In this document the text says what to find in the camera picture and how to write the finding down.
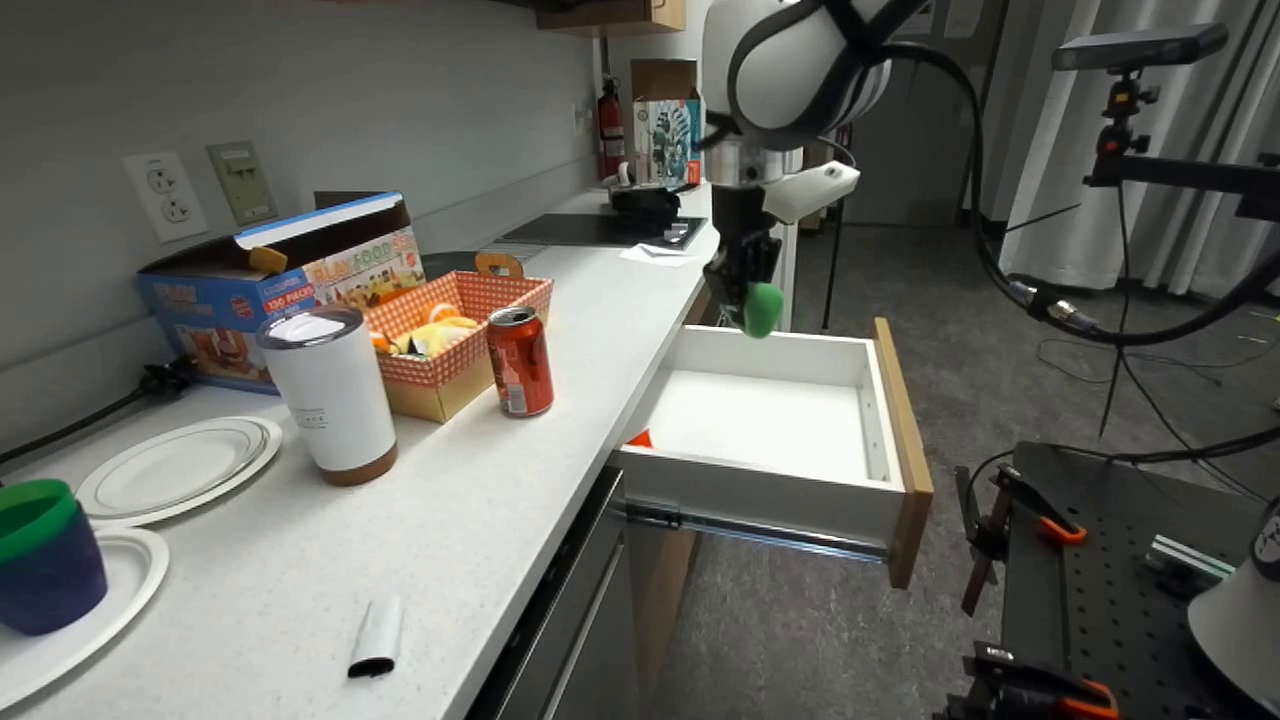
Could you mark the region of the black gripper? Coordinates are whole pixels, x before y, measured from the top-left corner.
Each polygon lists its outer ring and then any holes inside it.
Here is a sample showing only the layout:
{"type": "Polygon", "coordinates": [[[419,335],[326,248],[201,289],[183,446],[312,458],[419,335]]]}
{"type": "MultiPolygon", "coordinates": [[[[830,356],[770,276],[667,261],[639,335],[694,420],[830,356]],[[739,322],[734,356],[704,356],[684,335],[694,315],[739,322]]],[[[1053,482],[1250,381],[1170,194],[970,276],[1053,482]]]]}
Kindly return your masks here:
{"type": "Polygon", "coordinates": [[[770,215],[759,187],[710,187],[710,228],[719,231],[717,256],[704,266],[704,280],[719,313],[739,324],[739,306],[750,285],[775,285],[778,243],[770,240],[770,215]]]}

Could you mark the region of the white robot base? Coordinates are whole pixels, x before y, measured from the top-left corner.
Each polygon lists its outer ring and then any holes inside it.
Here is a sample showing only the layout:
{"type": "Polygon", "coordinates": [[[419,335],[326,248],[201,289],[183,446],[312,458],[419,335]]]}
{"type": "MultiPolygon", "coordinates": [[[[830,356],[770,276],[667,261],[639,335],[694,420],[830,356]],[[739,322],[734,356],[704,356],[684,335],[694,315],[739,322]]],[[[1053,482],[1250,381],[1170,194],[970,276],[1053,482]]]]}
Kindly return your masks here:
{"type": "Polygon", "coordinates": [[[1245,566],[1186,604],[1186,629],[1229,685],[1280,718],[1280,500],[1250,533],[1245,566]]]}

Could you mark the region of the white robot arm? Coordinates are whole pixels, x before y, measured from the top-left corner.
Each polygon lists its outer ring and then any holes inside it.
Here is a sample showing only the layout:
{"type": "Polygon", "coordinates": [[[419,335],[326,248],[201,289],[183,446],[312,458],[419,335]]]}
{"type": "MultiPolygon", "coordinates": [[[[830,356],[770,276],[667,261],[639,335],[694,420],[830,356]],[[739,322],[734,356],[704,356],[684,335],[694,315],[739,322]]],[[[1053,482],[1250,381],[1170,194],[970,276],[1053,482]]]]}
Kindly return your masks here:
{"type": "Polygon", "coordinates": [[[923,0],[710,0],[704,12],[704,181],[719,248],[704,267],[746,335],[782,315],[770,280],[778,231],[848,202],[848,151],[806,168],[805,149],[864,118],[891,81],[887,39],[923,0]]]}

